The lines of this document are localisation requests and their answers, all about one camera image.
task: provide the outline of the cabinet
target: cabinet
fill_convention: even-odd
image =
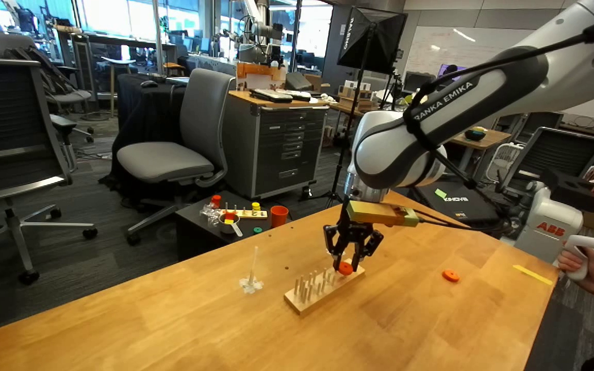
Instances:
[[[232,90],[223,123],[227,186],[245,199],[271,199],[311,184],[327,112],[324,104],[271,104]]]

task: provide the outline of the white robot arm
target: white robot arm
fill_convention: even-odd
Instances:
[[[549,47],[572,35],[594,34],[594,0],[579,0],[495,61]],[[368,114],[356,128],[349,187],[361,199],[417,186],[441,174],[429,153],[453,134],[501,115],[562,112],[594,100],[594,43],[570,45],[535,58],[470,72],[435,90],[428,104],[397,114]]]

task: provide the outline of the hand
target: hand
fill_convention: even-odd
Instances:
[[[579,281],[579,286],[583,286],[587,292],[594,296],[594,249],[579,248],[585,253],[587,261],[587,275],[583,281]],[[583,264],[583,257],[577,256],[575,251],[564,249],[560,256],[560,268],[564,273],[575,273]]]

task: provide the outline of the white controller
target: white controller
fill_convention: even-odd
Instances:
[[[579,248],[594,249],[594,237],[587,237],[587,236],[570,236],[568,237],[564,249],[568,249],[568,251],[572,251],[583,261],[583,264],[575,273],[566,273],[572,281],[583,281],[587,275],[587,257]]]

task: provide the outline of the chair wheel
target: chair wheel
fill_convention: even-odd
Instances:
[[[138,236],[126,233],[126,240],[129,240],[129,246],[138,246],[138,243],[140,243],[140,237],[138,237]]]
[[[17,281],[20,281],[23,284],[34,284],[40,276],[40,273],[23,273]]]
[[[96,237],[97,237],[97,229],[84,229],[84,232],[82,232],[82,237],[84,237],[84,240],[96,240]]]
[[[45,215],[47,221],[56,221],[56,219],[62,219],[62,210],[57,208],[51,208],[47,215]]]

